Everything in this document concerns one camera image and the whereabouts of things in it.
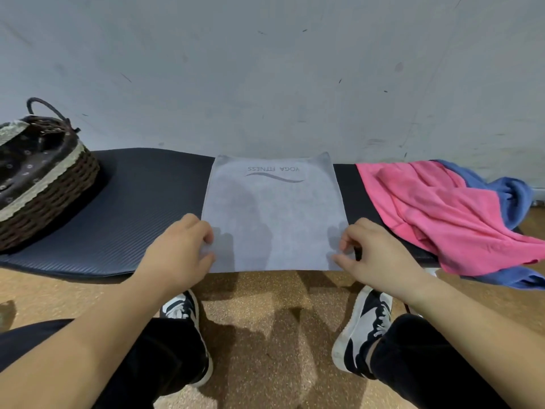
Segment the forearm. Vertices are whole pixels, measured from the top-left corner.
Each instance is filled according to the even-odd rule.
[[[511,406],[545,401],[545,339],[434,279],[411,304]]]
[[[0,373],[3,407],[91,407],[162,301],[132,277],[112,288]]]

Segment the person's left hand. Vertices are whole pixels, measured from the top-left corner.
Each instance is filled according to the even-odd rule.
[[[148,247],[134,278],[164,290],[166,299],[193,287],[210,271],[213,253],[200,258],[204,241],[214,240],[212,227],[194,214],[186,214]]]

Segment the hand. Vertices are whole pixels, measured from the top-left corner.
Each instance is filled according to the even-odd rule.
[[[433,280],[394,236],[374,222],[360,218],[344,231],[339,248],[347,252],[353,246],[362,248],[361,261],[344,254],[333,255],[337,265],[372,288],[412,305]]]
[[[204,241],[214,240],[212,227],[194,214],[186,214],[148,247],[134,278],[157,287],[166,300],[193,287],[210,271],[213,253],[200,258]]]

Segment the basket handle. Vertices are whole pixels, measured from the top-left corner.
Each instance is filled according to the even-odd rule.
[[[74,133],[78,133],[81,129],[80,128],[72,128],[72,125],[70,124],[70,119],[65,118],[61,112],[59,112],[53,105],[50,103],[45,102],[43,99],[40,99],[39,97],[31,97],[27,100],[27,110],[30,114],[34,115],[34,110],[32,110],[32,103],[38,102],[47,107],[49,110],[51,110],[54,114],[56,114],[60,120],[62,120],[71,130],[74,131]]]

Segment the black pants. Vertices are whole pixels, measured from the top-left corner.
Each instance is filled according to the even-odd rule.
[[[71,320],[31,324],[0,335],[0,371]],[[190,323],[154,318],[101,393],[96,408],[153,407],[196,380],[207,357]],[[426,320],[400,316],[371,358],[378,378],[419,408],[507,407],[494,389]]]

